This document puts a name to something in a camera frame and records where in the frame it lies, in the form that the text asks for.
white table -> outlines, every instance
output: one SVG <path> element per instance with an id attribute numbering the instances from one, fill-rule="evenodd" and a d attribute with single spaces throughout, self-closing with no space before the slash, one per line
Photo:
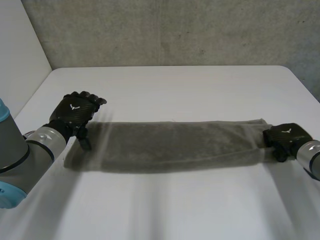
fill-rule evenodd
<path id="1" fill-rule="evenodd" d="M 320 104 L 281 66 L 62 68 L 15 119 L 47 123 L 65 94 L 108 104 L 96 121 L 298 123 L 320 139 Z M 62 156 L 15 209 L 0 210 L 0 239 L 314 240 L 320 183 L 295 162 L 171 174 L 74 173 Z"/>

logo on robotic hand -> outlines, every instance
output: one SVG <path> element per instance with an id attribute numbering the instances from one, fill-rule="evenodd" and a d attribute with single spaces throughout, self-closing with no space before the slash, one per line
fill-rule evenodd
<path id="1" fill-rule="evenodd" d="M 291 132 L 291 128 L 288 131 L 281 131 L 281 132 L 289 134 Z"/>
<path id="2" fill-rule="evenodd" d="M 80 107 L 79 106 L 75 107 L 75 106 L 72 106 L 72 104 L 70 104 L 70 108 L 71 110 L 75 110 L 75 109 L 79 109 Z"/>

white wall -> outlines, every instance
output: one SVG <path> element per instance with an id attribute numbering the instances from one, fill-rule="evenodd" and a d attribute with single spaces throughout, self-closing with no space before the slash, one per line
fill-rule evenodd
<path id="1" fill-rule="evenodd" d="M 20 0 L 0 0 L 0 98 L 15 118 L 52 71 Z"/>

folded towel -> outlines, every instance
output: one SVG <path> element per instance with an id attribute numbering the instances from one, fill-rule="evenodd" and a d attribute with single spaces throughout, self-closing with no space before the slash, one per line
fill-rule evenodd
<path id="1" fill-rule="evenodd" d="M 74 171 L 168 173 L 276 162 L 263 119 L 207 122 L 90 122 L 92 151 L 75 141 L 64 160 Z"/>

concrete wall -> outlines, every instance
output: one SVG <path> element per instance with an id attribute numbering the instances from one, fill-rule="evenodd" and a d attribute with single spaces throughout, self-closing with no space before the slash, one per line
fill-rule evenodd
<path id="1" fill-rule="evenodd" d="M 22 0 L 53 69 L 282 65 L 320 100 L 319 0 Z"/>
<path id="2" fill-rule="evenodd" d="M 0 98 L 15 118 L 51 72 L 20 0 L 0 0 Z"/>

